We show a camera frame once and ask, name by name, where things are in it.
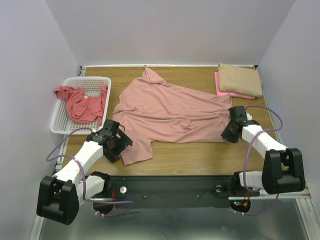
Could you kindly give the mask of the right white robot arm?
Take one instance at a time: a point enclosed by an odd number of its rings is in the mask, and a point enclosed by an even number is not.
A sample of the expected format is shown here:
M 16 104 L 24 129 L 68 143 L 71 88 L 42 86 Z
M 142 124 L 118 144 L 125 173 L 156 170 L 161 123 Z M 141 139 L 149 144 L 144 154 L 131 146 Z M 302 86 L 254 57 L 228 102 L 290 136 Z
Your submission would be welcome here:
M 270 136 L 275 129 L 263 129 L 247 113 L 247 107 L 234 106 L 229 110 L 229 122 L 221 137 L 237 143 L 239 139 L 249 144 L 243 171 L 235 172 L 230 182 L 231 192 L 266 191 L 267 194 L 302 192 L 306 187 L 303 155 L 297 148 L 289 148 Z M 248 171 L 251 150 L 255 149 L 264 159 L 262 171 Z

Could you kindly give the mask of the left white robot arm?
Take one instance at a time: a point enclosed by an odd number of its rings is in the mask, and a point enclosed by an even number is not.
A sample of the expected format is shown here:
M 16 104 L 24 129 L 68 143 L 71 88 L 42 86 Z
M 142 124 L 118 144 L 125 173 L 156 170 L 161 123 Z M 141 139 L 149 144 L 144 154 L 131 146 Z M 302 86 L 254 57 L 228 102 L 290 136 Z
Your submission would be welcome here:
M 114 162 L 133 141 L 125 134 L 125 127 L 119 122 L 105 120 L 98 130 L 90 129 L 81 149 L 65 167 L 53 176 L 45 176 L 39 184 L 36 214 L 55 222 L 70 225 L 85 202 L 107 205 L 129 205 L 132 200 L 115 200 L 111 177 L 102 172 L 86 176 L 86 172 L 102 156 Z

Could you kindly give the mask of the dusty pink graphic t-shirt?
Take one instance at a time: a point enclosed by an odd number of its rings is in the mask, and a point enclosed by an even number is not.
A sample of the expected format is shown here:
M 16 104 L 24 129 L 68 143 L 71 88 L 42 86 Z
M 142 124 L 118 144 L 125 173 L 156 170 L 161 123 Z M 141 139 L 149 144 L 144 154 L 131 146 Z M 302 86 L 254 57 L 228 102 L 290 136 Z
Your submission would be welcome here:
M 152 143 L 221 143 L 229 122 L 230 95 L 217 96 L 165 81 L 149 67 L 119 96 L 112 119 L 133 141 L 122 153 L 124 165 L 153 158 Z

